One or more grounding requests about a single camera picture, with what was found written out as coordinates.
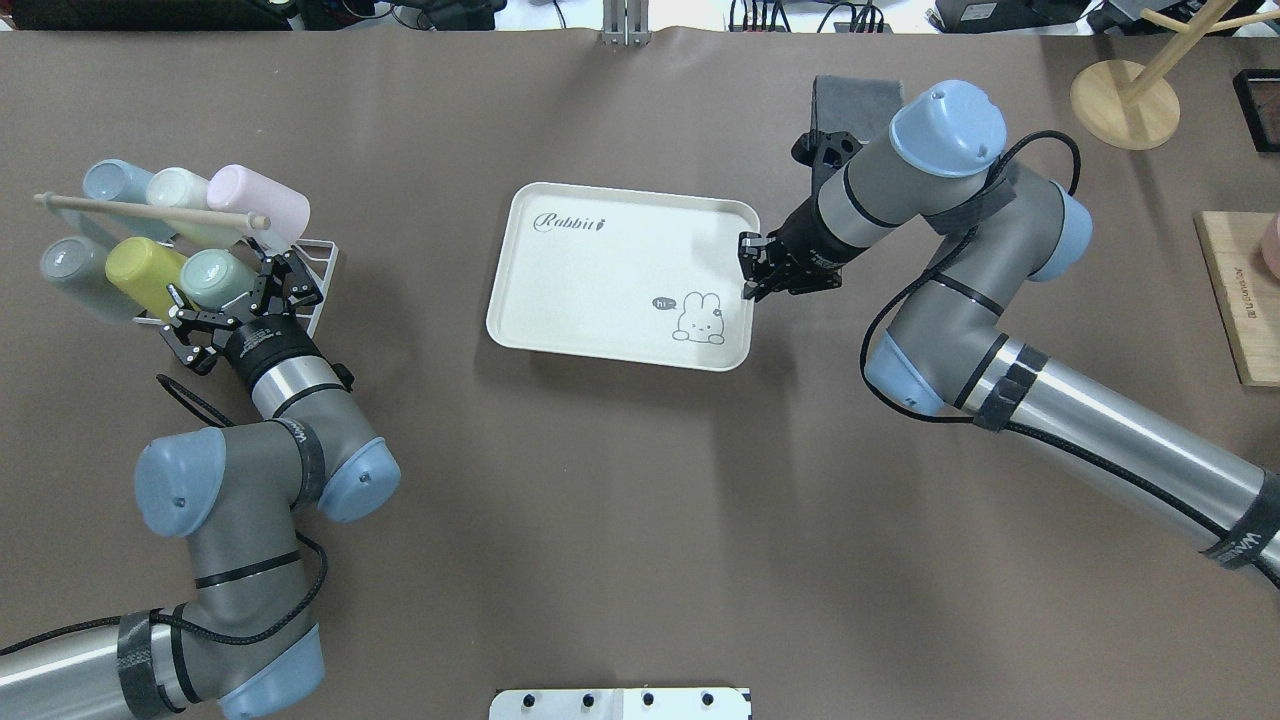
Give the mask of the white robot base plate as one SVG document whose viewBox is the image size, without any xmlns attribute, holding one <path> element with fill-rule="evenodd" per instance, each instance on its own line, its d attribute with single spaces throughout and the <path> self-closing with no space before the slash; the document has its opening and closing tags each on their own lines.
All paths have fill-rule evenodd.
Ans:
<svg viewBox="0 0 1280 720">
<path fill-rule="evenodd" d="M 733 687 L 508 689 L 489 719 L 751 719 L 750 691 Z"/>
</svg>

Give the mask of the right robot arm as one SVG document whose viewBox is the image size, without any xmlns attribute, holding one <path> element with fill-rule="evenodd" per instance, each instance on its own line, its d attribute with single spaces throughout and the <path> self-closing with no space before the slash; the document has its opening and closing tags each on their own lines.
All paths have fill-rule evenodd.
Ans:
<svg viewBox="0 0 1280 720">
<path fill-rule="evenodd" d="M 1211 562 L 1277 583 L 1277 477 L 1005 334 L 1028 281 L 1078 261 L 1091 214 L 1073 187 L 1015 161 L 1004 115 L 963 79 L 928 88 L 777 229 L 744 233 L 751 301 L 840 286 L 840 270 L 911 219 L 943 242 L 876 315 L 859 355 L 872 393 L 905 416 L 1012 433 L 1101 471 L 1101 484 L 1197 533 Z"/>
</svg>

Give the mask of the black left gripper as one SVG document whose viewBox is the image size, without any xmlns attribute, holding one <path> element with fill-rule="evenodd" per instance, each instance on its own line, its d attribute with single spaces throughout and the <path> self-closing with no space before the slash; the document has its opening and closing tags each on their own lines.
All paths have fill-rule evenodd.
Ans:
<svg viewBox="0 0 1280 720">
<path fill-rule="evenodd" d="M 294 254 L 269 255 L 251 242 L 261 261 L 253 288 L 220 311 L 198 310 L 178 284 L 166 284 L 172 306 L 169 323 L 160 328 L 178 361 L 198 375 L 209 374 L 225 359 L 239 375 L 262 375 L 296 357 L 321 354 L 300 324 L 294 309 L 319 304 L 323 293 L 314 279 L 296 279 Z"/>
</svg>

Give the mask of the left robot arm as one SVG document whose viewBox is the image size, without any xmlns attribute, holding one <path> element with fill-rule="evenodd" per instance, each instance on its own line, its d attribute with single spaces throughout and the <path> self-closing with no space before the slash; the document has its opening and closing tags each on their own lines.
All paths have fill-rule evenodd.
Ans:
<svg viewBox="0 0 1280 720">
<path fill-rule="evenodd" d="M 196 598 L 46 632 L 3 651 L 5 719 L 177 719 L 204 701 L 255 719 L 312 693 L 325 667 L 294 528 L 310 506 L 334 521 L 393 496 L 401 468 L 296 315 L 323 291 L 294 250 L 265 258 L 253 287 L 219 310 L 168 287 L 161 334 L 187 368 L 224 359 L 257 423 L 154 439 L 134 496 L 147 527 L 186 541 Z"/>
</svg>

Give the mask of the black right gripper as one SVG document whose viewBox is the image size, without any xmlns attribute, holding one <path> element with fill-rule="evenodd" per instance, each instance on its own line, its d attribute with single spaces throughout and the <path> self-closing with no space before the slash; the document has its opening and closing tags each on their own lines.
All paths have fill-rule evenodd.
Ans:
<svg viewBox="0 0 1280 720">
<path fill-rule="evenodd" d="M 744 283 L 742 299 L 753 302 L 774 292 L 800 295 L 838 288 L 845 264 L 846 243 L 829 231 L 817 205 L 801 205 L 768 237 L 739 234 L 739 265 L 744 277 L 753 277 Z M 764 275 L 760 266 L 765 268 Z"/>
</svg>

